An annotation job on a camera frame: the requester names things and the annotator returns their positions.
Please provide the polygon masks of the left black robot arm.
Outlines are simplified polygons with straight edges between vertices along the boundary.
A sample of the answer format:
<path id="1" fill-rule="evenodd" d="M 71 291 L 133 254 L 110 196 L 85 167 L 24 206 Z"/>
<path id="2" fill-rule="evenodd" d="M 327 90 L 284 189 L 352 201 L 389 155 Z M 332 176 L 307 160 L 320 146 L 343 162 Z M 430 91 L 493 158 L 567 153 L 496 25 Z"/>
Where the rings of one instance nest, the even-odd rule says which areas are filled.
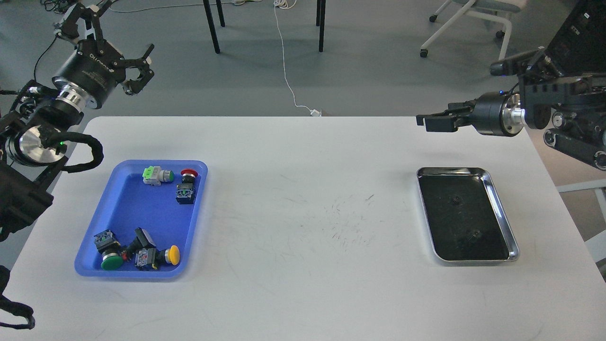
<path id="1" fill-rule="evenodd" d="M 14 91 L 15 101 L 1 116 L 1 239 L 32 224 L 52 205 L 48 192 L 61 172 L 84 172 L 104 158 L 97 138 L 70 131 L 84 109 L 99 109 L 122 86 L 140 93 L 154 77 L 149 45 L 143 56 L 127 59 L 104 37 L 100 18 L 113 5 L 76 1 L 55 24 L 55 37 L 70 42 L 73 53 L 47 87 L 29 80 Z"/>

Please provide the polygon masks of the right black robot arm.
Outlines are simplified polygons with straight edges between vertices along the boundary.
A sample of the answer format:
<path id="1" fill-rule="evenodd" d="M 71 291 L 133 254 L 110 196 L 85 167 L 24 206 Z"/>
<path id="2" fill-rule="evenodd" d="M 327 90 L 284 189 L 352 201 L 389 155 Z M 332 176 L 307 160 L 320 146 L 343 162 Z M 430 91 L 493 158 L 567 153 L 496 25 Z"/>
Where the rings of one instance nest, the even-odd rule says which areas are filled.
<path id="1" fill-rule="evenodd" d="M 449 103 L 437 114 L 417 115 L 417 125 L 444 133 L 473 126 L 479 134 L 504 137 L 524 128 L 542 130 L 548 147 L 605 170 L 605 87 L 593 84 L 593 74 L 565 73 L 543 50 L 495 61 L 490 73 L 515 75 L 517 84 Z"/>

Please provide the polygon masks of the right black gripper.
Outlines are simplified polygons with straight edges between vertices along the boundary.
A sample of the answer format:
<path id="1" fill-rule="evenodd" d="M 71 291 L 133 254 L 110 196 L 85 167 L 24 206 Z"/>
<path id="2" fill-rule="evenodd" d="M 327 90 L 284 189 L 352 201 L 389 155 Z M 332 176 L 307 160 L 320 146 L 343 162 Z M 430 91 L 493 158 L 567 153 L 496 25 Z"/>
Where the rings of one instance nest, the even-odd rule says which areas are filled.
<path id="1" fill-rule="evenodd" d="M 417 116 L 416 124 L 427 132 L 454 133 L 472 125 L 479 134 L 513 137 L 524 127 L 520 96 L 491 91 L 476 100 L 448 103 L 447 109 L 430 116 Z"/>

